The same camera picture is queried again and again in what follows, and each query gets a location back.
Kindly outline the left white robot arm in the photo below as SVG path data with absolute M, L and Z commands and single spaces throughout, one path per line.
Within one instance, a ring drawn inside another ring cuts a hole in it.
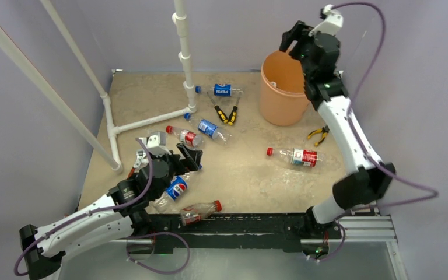
M 139 164 L 107 194 L 85 209 L 50 225 L 26 225 L 19 230 L 22 254 L 14 266 L 15 275 L 43 279 L 61 268 L 74 249 L 88 249 L 111 240 L 146 237 L 153 229 L 146 211 L 161 197 L 176 176 L 201 168 L 203 151 L 177 144 L 175 154 L 163 145 L 142 146 Z

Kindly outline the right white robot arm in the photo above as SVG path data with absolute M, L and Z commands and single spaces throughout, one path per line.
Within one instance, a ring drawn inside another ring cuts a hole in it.
M 348 111 L 351 103 L 348 91 L 335 74 L 340 41 L 334 35 L 313 30 L 303 21 L 297 21 L 283 33 L 279 50 L 300 62 L 306 98 L 329 127 L 347 170 L 347 175 L 333 185 L 332 195 L 306 211 L 305 232 L 319 237 L 328 224 L 346 211 L 383 198 L 392 179 L 378 166 L 390 172 L 395 168 L 392 163 L 383 163 L 369 149 L 356 117 Z

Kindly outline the large red label bottle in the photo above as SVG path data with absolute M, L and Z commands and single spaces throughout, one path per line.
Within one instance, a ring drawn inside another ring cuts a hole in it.
M 323 153 L 315 150 L 299 148 L 267 148 L 266 155 L 269 158 L 281 160 L 292 166 L 316 167 L 325 160 Z

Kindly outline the brown bottle red cap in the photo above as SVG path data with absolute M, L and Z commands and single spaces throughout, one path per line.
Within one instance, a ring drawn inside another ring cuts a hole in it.
M 219 200 L 210 203 L 198 203 L 187 206 L 180 210 L 180 219 L 183 226 L 188 226 L 200 222 L 216 212 L 222 210 Z

